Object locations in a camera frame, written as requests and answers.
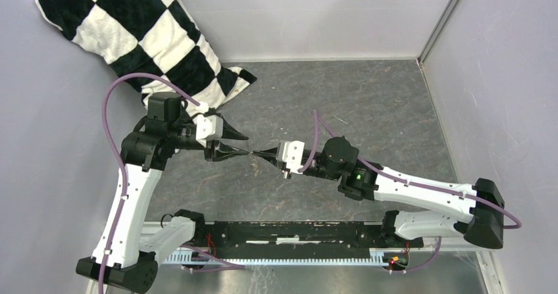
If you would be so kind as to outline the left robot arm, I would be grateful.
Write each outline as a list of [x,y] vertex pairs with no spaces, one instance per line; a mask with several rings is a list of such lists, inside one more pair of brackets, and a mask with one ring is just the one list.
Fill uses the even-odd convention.
[[185,109],[186,99],[174,92],[153,94],[147,114],[122,141],[116,195],[103,234],[93,253],[81,258],[76,273],[134,293],[147,292],[159,266],[184,243],[201,245],[207,237],[204,216],[179,210],[146,241],[141,231],[151,196],[166,163],[178,150],[201,150],[218,162],[245,154],[226,140],[245,140],[216,110],[202,104],[197,114]]

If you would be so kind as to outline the metal key organizer plate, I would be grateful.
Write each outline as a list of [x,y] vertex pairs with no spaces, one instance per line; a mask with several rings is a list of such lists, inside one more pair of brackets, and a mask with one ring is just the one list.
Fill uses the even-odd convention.
[[259,165],[258,165],[258,161],[257,161],[257,157],[253,154],[253,152],[249,153],[249,157],[251,159],[251,166],[254,169],[255,172],[258,171]]

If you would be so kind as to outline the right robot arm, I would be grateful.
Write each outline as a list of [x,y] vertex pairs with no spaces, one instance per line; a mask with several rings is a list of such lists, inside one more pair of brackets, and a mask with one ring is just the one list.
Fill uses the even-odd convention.
[[419,237],[458,237],[485,249],[502,249],[505,202],[495,182],[453,184],[402,174],[361,160],[344,137],[327,140],[312,152],[301,141],[282,141],[254,155],[281,169],[286,178],[301,174],[338,182],[338,191],[356,200],[396,202],[419,212],[388,211],[380,239],[389,247]]

